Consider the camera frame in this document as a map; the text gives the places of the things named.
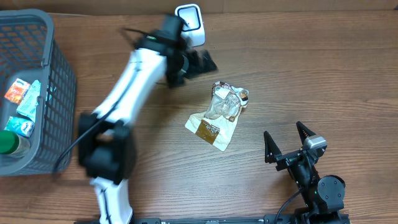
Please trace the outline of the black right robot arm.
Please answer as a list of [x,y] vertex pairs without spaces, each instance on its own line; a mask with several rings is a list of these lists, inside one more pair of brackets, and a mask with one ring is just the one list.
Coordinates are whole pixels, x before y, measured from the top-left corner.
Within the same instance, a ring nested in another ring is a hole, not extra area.
[[266,163],[275,164],[277,171],[287,170],[298,187],[275,215],[265,215],[265,223],[349,223],[344,209],[346,184],[337,175],[320,177],[315,168],[327,149],[326,139],[296,122],[302,146],[283,154],[268,131],[264,131]]

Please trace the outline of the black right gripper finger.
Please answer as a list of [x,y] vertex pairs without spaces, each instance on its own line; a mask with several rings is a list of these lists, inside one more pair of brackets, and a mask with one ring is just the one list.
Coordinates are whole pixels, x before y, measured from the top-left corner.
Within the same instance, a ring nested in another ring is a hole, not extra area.
[[277,158],[282,155],[277,144],[274,142],[272,136],[265,131],[264,132],[264,143],[265,143],[265,163],[277,162]]
[[301,121],[296,122],[296,127],[303,145],[308,144],[309,138],[316,135],[316,133],[308,129]]

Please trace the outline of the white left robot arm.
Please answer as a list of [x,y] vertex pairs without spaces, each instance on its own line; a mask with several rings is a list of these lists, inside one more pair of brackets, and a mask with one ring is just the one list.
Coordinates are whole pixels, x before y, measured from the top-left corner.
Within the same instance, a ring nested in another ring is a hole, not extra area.
[[97,223],[134,223],[128,199],[129,176],[136,162],[133,127],[153,86],[170,88],[185,79],[215,71],[205,43],[201,16],[167,15],[160,29],[130,40],[129,61],[104,101],[78,124],[78,162],[85,168],[99,205]]

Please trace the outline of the light teal wrapper pack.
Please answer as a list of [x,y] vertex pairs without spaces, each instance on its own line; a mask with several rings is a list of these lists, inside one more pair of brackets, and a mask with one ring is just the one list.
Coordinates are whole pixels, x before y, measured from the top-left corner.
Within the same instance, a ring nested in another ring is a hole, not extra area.
[[40,89],[41,82],[35,80],[16,109],[18,114],[29,118],[33,122],[35,122],[37,105],[39,104],[37,97],[40,95]]

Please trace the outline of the beige clear snack bag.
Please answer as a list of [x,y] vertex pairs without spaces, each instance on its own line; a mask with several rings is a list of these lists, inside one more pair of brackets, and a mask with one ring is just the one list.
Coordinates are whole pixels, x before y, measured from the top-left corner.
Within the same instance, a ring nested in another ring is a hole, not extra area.
[[223,152],[231,142],[238,118],[248,101],[247,89],[221,81],[214,82],[208,109],[191,114],[185,127]]

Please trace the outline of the green lid jar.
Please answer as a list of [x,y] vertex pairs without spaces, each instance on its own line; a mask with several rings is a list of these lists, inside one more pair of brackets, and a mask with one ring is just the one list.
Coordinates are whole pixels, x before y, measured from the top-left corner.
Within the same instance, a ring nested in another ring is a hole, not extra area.
[[1,131],[1,154],[11,157],[24,157],[30,151],[27,138],[12,131]]

